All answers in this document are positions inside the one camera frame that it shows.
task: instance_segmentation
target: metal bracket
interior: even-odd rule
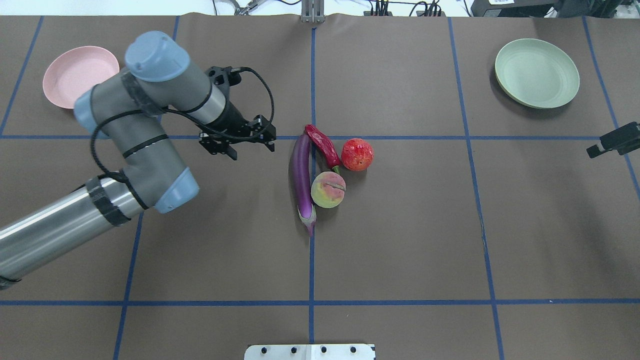
[[[324,0],[302,0],[302,22],[324,22]]]
[[[253,345],[244,360],[375,360],[376,346],[371,344],[326,345]]]

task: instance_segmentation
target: pink plate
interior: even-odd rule
[[[118,59],[107,49],[82,46],[55,59],[44,73],[42,90],[53,104],[73,109],[76,99],[120,70]]]

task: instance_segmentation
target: black cable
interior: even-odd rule
[[[432,16],[432,15],[436,15],[436,13],[438,11],[442,12],[442,8],[440,7],[440,5],[438,5],[439,2],[440,2],[440,0],[433,1],[430,4],[429,9],[427,10],[427,12],[423,13],[422,16]]]
[[[465,3],[465,11],[467,12],[467,15],[469,15],[469,17],[471,16],[471,13],[469,12],[469,7],[467,6],[467,0],[462,0]]]
[[[95,151],[95,139],[97,139],[98,133],[100,133],[100,130],[102,130],[102,128],[105,127],[110,122],[112,122],[114,120],[118,120],[118,119],[120,119],[122,117],[125,117],[125,116],[134,115],[134,114],[142,114],[142,110],[131,110],[131,111],[126,111],[126,112],[120,113],[118,115],[114,115],[114,116],[106,119],[105,121],[101,122],[100,124],[98,124],[98,126],[96,126],[95,129],[93,130],[93,132],[91,133],[91,140],[89,141],[89,149],[91,150],[91,156],[93,157],[93,161],[95,162],[95,164],[98,165],[98,167],[100,168],[100,170],[102,170],[103,173],[105,173],[105,174],[117,174],[117,173],[109,171],[109,169],[107,169],[102,164],[100,159],[98,159],[98,154]]]
[[[260,80],[262,85],[264,85],[264,88],[267,90],[267,93],[269,93],[269,101],[271,102],[271,116],[269,117],[269,122],[268,122],[268,124],[266,126],[264,126],[262,128],[262,130],[258,131],[254,135],[245,136],[245,137],[228,135],[228,134],[223,133],[221,131],[217,131],[215,129],[212,129],[209,126],[201,124],[198,119],[196,119],[196,118],[192,117],[191,115],[189,115],[187,113],[184,113],[182,111],[173,110],[173,109],[169,109],[169,108],[162,108],[163,112],[164,113],[178,114],[178,115],[181,115],[183,117],[186,117],[187,119],[191,120],[195,124],[198,124],[198,126],[200,126],[200,127],[204,128],[205,130],[211,132],[212,134],[218,135],[218,136],[220,136],[222,138],[226,138],[226,139],[229,139],[229,140],[249,141],[249,140],[253,140],[253,139],[256,139],[256,138],[260,137],[260,135],[264,134],[264,132],[267,131],[267,128],[269,127],[269,124],[271,124],[273,122],[273,115],[275,114],[275,105],[274,105],[274,101],[273,101],[273,93],[271,93],[271,89],[269,88],[269,85],[267,85],[266,81],[262,78],[262,76],[260,76],[260,74],[258,74],[257,71],[251,69],[250,67],[239,67],[238,68],[238,72],[251,72],[253,75],[255,75],[256,78],[258,78],[258,80]],[[118,172],[109,171],[109,169],[107,169],[102,164],[102,162],[98,158],[98,153],[95,150],[95,141],[98,138],[98,134],[100,133],[102,128],[107,126],[110,122],[112,122],[114,120],[118,120],[118,119],[126,117],[126,116],[129,116],[129,115],[135,115],[135,114],[142,114],[142,110],[125,111],[125,112],[120,113],[118,115],[114,115],[114,116],[106,119],[105,121],[102,121],[100,124],[98,124],[98,126],[95,127],[95,129],[91,133],[91,139],[89,141],[89,149],[91,151],[91,156],[92,156],[93,161],[95,162],[95,164],[100,168],[100,170],[102,170],[103,173],[105,173],[109,177],[112,177],[114,180],[119,181],[121,183],[126,183],[126,182],[129,181],[129,179],[123,174],[120,174]]]
[[[409,13],[409,16],[413,15],[413,11],[415,10],[416,7],[418,7],[418,5],[420,4],[424,4],[424,12],[427,12],[427,3],[424,1],[418,1],[413,8],[411,9],[411,12]]]

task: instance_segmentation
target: blue tape line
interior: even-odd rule
[[[600,87],[602,87],[602,93],[604,94],[604,99],[607,101],[607,107],[609,108],[609,114],[611,115],[613,126],[617,129],[619,127],[618,119],[616,119],[616,113],[615,111],[613,111],[613,106],[611,105],[611,100],[609,98],[607,87],[604,85],[604,79],[602,79],[602,74],[600,73],[600,66],[598,66],[598,59],[596,59],[596,53],[593,49],[591,34],[589,33],[589,26],[587,25],[587,18],[585,16],[582,17],[582,25],[584,26],[584,33],[587,36],[587,43],[589,44],[589,50],[591,51],[591,59],[593,60],[593,66],[596,69],[598,80],[600,80]],[[629,169],[629,174],[631,175],[631,181],[633,182],[634,188],[636,189],[636,195],[638,197],[638,200],[640,200],[640,186],[638,186],[636,172],[634,170],[633,165],[631,164],[631,161],[629,160],[628,155],[625,155],[625,161],[627,162],[627,168]]]
[[[314,306],[487,306],[491,299],[470,300],[315,300]],[[640,298],[611,299],[497,299],[497,305],[556,305],[556,304],[640,304]],[[122,306],[124,301],[94,300],[0,300],[0,306]],[[309,306],[307,300],[130,300],[127,307],[251,307],[251,306]]]
[[[631,181],[634,184],[634,188],[636,188],[636,195],[638,196],[638,200],[640,200],[640,186],[638,186],[636,171],[634,170],[634,166],[631,165],[631,160],[629,159],[628,154],[625,154],[625,161],[627,161],[627,168],[629,169],[629,174],[631,174]]]
[[[241,307],[241,306],[308,306],[306,300],[167,300],[167,301],[129,301],[129,306],[210,306],[210,307]]]
[[[90,135],[0,135],[0,139],[23,140],[89,140]]]
[[[471,135],[471,140],[599,140],[597,136],[483,136]]]
[[[0,306],[122,306],[122,301],[0,300]]]
[[[464,136],[438,136],[438,135],[333,135],[332,140],[349,140],[351,138],[361,138],[364,140],[465,140]]]
[[[198,135],[169,135],[171,140],[199,140]]]
[[[311,29],[311,124],[316,125],[316,28]],[[311,145],[311,179],[316,178],[316,147]],[[309,343],[315,342],[316,229],[309,238]]]
[[[133,249],[131,250],[131,262],[129,263],[129,273],[127,274],[127,285],[124,290],[124,300],[122,301],[122,310],[120,312],[120,324],[118,325],[118,335],[116,344],[113,349],[113,360],[118,360],[120,356],[120,344],[122,344],[122,333],[124,332],[124,324],[127,319],[127,308],[129,303],[129,294],[131,293],[131,282],[133,280],[133,270],[136,267],[136,258],[138,257],[138,244],[140,243],[140,233],[142,232],[142,218],[144,213],[138,216],[138,228],[136,229],[136,238],[133,241]]]
[[[451,306],[491,305],[491,300],[317,300],[316,306]]]
[[[33,33],[33,38],[31,39],[31,45],[29,45],[29,50],[27,51],[27,55],[24,57],[22,68],[20,68],[20,73],[18,74],[18,80],[15,81],[13,92],[11,93],[11,97],[9,98],[9,104],[7,104],[6,106],[6,111],[4,112],[2,124],[0,124],[0,135],[2,135],[4,131],[4,127],[6,126],[6,122],[9,119],[9,113],[11,113],[11,107],[13,106],[13,101],[15,100],[15,96],[18,94],[18,89],[20,88],[20,82],[22,81],[22,77],[24,76],[24,71],[27,69],[27,63],[29,63],[29,58],[31,57],[31,53],[33,52],[33,47],[36,44],[36,39],[38,38],[38,34],[40,33],[40,28],[42,27],[43,21],[44,21],[44,16],[41,16],[40,20],[38,21],[38,26],[36,27],[36,31],[35,33]]]
[[[458,54],[456,52],[456,41],[453,33],[453,23],[451,18],[447,18],[449,21],[449,37],[451,38],[451,52],[453,55],[453,64],[456,71],[456,82],[458,83],[458,98],[460,99],[460,110],[462,112],[462,123],[465,128],[465,136],[467,137],[467,154],[469,157],[469,166],[471,168],[471,180],[474,185],[474,193],[476,195],[476,208],[478,217],[480,219],[480,228],[482,230],[482,241],[484,245],[484,265],[486,267],[486,277],[489,283],[489,295],[491,296],[491,307],[493,311],[493,324],[495,326],[495,337],[498,345],[498,355],[500,360],[504,360],[504,349],[502,346],[502,334],[500,331],[500,319],[498,317],[498,306],[495,301],[495,290],[493,288],[493,275],[491,271],[491,261],[489,258],[489,248],[486,243],[486,231],[484,230],[484,218],[482,214],[482,204],[480,203],[480,191],[478,190],[478,183],[476,177],[476,166],[474,164],[473,150],[471,149],[471,138],[469,136],[469,126],[467,123],[467,110],[465,109],[465,98],[462,92],[462,82],[460,80],[460,68],[458,66]]]
[[[316,28],[311,29],[311,124],[316,125]]]
[[[173,41],[175,41],[175,39],[178,37],[178,26],[179,26],[179,24],[180,24],[180,15],[175,17],[175,22],[173,23],[173,35],[171,36]]]
[[[498,305],[640,304],[640,299],[504,299]]]
[[[587,35],[587,43],[589,44],[589,51],[591,51],[591,59],[593,60],[593,66],[595,66],[596,68],[596,75],[598,75],[598,80],[600,80],[600,86],[602,87],[602,92],[604,93],[604,99],[607,101],[607,107],[609,108],[611,120],[613,120],[613,126],[615,126],[617,129],[618,120],[616,119],[616,114],[614,114],[613,112],[613,106],[611,106],[611,100],[609,99],[607,88],[604,86],[604,80],[602,79],[602,74],[600,73],[600,67],[598,66],[598,60],[596,59],[596,53],[593,51],[591,34],[589,34],[589,27],[587,26],[587,17],[585,16],[582,16],[582,25],[584,26],[584,33]]]

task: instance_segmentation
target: toy fruit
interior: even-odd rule
[[[347,140],[342,147],[342,164],[353,171],[362,171],[373,161],[373,147],[363,139]]]
[[[342,176],[335,172],[321,172],[311,184],[311,198],[321,208],[334,208],[344,199],[346,186]]]
[[[293,173],[293,186],[298,200],[298,215],[302,224],[305,224],[309,236],[313,236],[316,224],[316,209],[311,202],[309,184],[309,150],[311,142],[307,134],[302,134],[296,140],[291,156],[291,170]]]
[[[322,134],[317,127],[309,124],[305,126],[305,133],[309,135],[311,141],[314,142],[316,147],[322,152],[324,158],[326,159],[326,165],[334,172],[340,173],[340,158],[338,157],[338,153],[335,151],[333,147],[333,142],[329,139],[329,136]]]

